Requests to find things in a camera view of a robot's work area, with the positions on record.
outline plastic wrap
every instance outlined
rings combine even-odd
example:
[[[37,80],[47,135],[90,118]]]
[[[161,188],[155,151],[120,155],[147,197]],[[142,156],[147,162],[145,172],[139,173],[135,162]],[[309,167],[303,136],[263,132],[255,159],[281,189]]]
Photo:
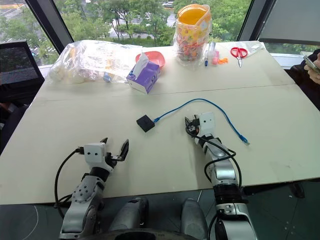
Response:
[[[222,46],[224,48],[227,48],[229,52],[234,47],[246,49],[248,52],[248,55],[246,56],[246,58],[255,54],[259,50],[265,49],[264,44],[262,44],[259,41],[231,41],[231,42],[224,42]]]
[[[178,11],[173,45],[182,65],[197,66],[204,61],[211,28],[208,5],[191,4]]]
[[[68,44],[49,71],[49,81],[126,83],[142,46],[82,40]]]

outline window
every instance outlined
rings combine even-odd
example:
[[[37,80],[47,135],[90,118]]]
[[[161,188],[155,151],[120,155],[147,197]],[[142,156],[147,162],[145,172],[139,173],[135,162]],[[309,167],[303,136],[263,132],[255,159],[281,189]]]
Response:
[[[26,40],[38,66],[57,60],[57,51],[24,0],[0,0],[0,26],[0,42]]]
[[[176,15],[189,4],[208,4],[211,40],[235,41],[251,0],[54,0],[72,38],[144,47],[170,46]]]
[[[320,48],[320,1],[274,1],[259,33],[270,53],[308,55]]]
[[[264,45],[269,53],[274,54],[310,55],[315,50],[320,49],[320,46],[305,44],[265,42]]]

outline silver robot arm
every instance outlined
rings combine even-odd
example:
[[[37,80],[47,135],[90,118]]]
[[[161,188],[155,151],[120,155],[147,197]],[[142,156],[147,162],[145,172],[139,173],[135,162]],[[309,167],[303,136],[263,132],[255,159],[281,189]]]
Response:
[[[107,140],[105,138],[99,143],[86,144],[81,148],[80,154],[84,155],[90,173],[84,174],[81,183],[72,193],[71,205],[60,230],[60,239],[78,239],[99,232],[99,211],[103,208],[105,182],[117,162],[125,160],[129,150],[129,141],[126,140],[120,155],[112,156],[107,152]]]
[[[194,141],[202,147],[206,159],[214,161],[228,157],[223,150],[203,140],[210,141],[228,151],[220,139],[214,135],[214,114],[206,112],[194,117],[192,121],[185,118],[186,131],[200,138],[195,137]],[[217,221],[214,226],[215,239],[258,240],[246,205],[248,201],[242,199],[237,175],[230,158],[211,163],[208,169],[217,210]]]

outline small bottle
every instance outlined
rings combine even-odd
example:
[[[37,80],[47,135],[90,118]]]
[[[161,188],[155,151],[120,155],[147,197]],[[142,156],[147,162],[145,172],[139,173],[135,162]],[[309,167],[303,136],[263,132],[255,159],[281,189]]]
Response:
[[[214,53],[214,57],[212,58],[212,64],[213,65],[217,65],[219,61],[219,51],[215,51]]]
[[[216,43],[214,41],[210,42],[209,48],[207,51],[207,59],[210,63],[212,63],[212,60],[216,55],[215,49],[216,49]]]

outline tree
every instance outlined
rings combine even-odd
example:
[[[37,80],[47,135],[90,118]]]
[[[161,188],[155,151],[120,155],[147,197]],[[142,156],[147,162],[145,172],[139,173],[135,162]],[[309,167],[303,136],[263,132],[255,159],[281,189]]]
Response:
[[[210,6],[212,22],[226,30],[217,35],[224,41],[235,41],[244,22],[251,0],[212,0]]]
[[[175,27],[166,26],[160,30],[157,42],[160,46],[170,46],[175,34]]]
[[[38,21],[29,8],[24,7],[22,14],[18,18],[6,19],[0,18],[1,40],[27,40],[31,49],[38,48],[38,55],[35,57],[39,65],[53,64],[58,54],[46,37]]]
[[[154,45],[157,46],[157,38],[163,28],[166,27],[169,13],[158,0],[134,0],[142,24],[147,27],[148,33],[153,35]]]
[[[65,13],[62,17],[75,41],[97,40],[109,37],[110,27],[101,18],[93,20],[86,17],[84,19],[78,12]]]
[[[87,8],[90,16],[93,19],[102,18],[102,21],[109,23],[114,29],[117,38],[120,39],[119,35],[119,6],[117,0],[99,0],[91,2]]]
[[[60,13],[79,13],[82,18],[86,18],[82,0],[57,0],[55,5]]]
[[[129,30],[128,23],[133,18],[134,5],[129,0],[111,0],[113,6],[117,9],[119,19],[125,21],[126,29]]]
[[[194,4],[195,2],[192,0],[175,0],[173,1],[173,12],[178,14],[178,11],[182,9],[184,6],[189,4]]]
[[[265,47],[270,53],[281,53],[281,54],[301,54],[303,52],[314,52],[319,49],[320,46],[314,45],[303,45],[303,44],[288,44],[288,43],[267,43]]]

